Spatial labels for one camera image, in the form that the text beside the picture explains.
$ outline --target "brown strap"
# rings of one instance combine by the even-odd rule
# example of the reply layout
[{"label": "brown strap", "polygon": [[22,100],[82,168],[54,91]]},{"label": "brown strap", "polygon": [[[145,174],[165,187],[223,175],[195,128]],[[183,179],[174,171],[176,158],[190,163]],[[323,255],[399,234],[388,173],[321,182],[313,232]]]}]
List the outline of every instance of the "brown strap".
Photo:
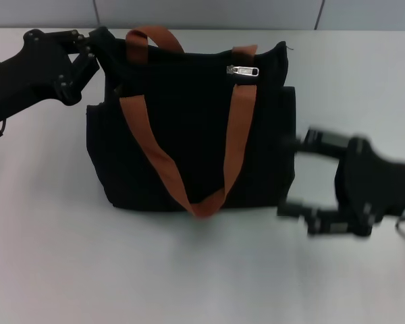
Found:
[{"label": "brown strap", "polygon": [[[235,48],[233,55],[239,53],[246,58],[247,62],[252,62],[257,47],[245,47],[243,49]],[[168,193],[190,213],[197,217],[206,218],[222,207],[242,169],[256,98],[256,85],[240,86],[236,84],[234,86],[229,107],[225,159],[223,162],[225,187],[197,204],[189,202],[176,163],[157,144],[151,130],[144,95],[121,98],[120,104],[132,135],[155,168]]]},{"label": "brown strap", "polygon": [[177,38],[163,26],[141,26],[126,35],[126,55],[132,63],[147,64],[149,57],[149,37],[159,48],[166,51],[184,53]]}]

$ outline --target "zipper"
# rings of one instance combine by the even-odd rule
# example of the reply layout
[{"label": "zipper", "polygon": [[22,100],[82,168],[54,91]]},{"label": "zipper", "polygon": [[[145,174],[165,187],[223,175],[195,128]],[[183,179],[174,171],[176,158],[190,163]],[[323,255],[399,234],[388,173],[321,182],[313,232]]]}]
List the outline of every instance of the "zipper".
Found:
[{"label": "zipper", "polygon": [[227,74],[239,74],[241,76],[258,76],[259,68],[250,66],[227,66]]}]

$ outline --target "bag strap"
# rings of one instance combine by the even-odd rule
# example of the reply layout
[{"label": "bag strap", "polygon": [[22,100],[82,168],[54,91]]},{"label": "bag strap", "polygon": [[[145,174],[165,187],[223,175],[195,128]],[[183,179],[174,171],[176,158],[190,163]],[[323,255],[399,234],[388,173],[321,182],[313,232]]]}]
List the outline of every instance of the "bag strap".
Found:
[{"label": "bag strap", "polygon": [[132,63],[147,64],[150,38],[159,48],[184,53],[177,38],[163,26],[141,26],[126,35],[126,56]]},{"label": "bag strap", "polygon": [[[143,35],[145,36],[143,36],[142,39],[145,41],[138,43],[140,40],[137,40],[137,38],[140,36],[135,37],[135,35],[139,35],[140,30],[144,32]],[[167,49],[168,46],[169,50],[177,52],[183,51],[181,47],[179,50],[176,45],[173,45],[175,42],[171,40],[172,34],[169,31],[165,33],[164,28],[159,28],[158,26],[151,28],[147,26],[137,28],[138,32],[133,33],[133,31],[134,30],[128,33],[126,37],[126,42],[131,44],[131,46],[128,47],[128,59],[132,62],[147,62],[147,50],[140,51],[140,49],[147,49],[146,36],[149,36],[157,45],[160,45],[160,47],[164,49]],[[252,66],[256,51],[256,45],[234,47],[232,50],[234,64]],[[156,141],[151,130],[144,95],[120,98],[120,105],[132,135],[140,145],[150,164],[155,168],[168,193],[193,215],[207,218],[222,207],[228,193],[240,174],[250,126],[252,124],[256,98],[256,85],[236,84],[234,86],[229,106],[225,159],[223,160],[224,187],[197,204],[191,204],[189,202],[176,163],[162,150]]]}]

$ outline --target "gray wall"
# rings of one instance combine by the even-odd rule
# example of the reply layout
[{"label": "gray wall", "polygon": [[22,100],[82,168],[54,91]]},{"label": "gray wall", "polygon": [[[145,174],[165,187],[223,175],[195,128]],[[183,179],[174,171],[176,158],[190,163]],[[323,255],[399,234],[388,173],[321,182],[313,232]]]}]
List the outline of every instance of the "gray wall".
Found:
[{"label": "gray wall", "polygon": [[405,0],[0,0],[0,27],[405,30]]}]

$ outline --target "table surface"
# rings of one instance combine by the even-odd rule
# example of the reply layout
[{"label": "table surface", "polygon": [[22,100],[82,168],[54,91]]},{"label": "table surface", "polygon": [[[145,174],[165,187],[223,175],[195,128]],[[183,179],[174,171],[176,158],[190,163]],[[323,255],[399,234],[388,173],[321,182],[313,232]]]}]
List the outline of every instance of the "table surface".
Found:
[{"label": "table surface", "polygon": [[[0,61],[25,31],[0,29]],[[366,134],[381,154],[405,159],[405,32],[174,34],[196,53],[286,41],[299,134]],[[113,208],[85,147],[86,106],[102,100],[100,71],[79,104],[44,101],[8,120],[0,323],[405,324],[405,241],[391,220],[370,240],[310,240],[272,208],[208,221]],[[290,196],[334,205],[335,169],[299,156]]]}]

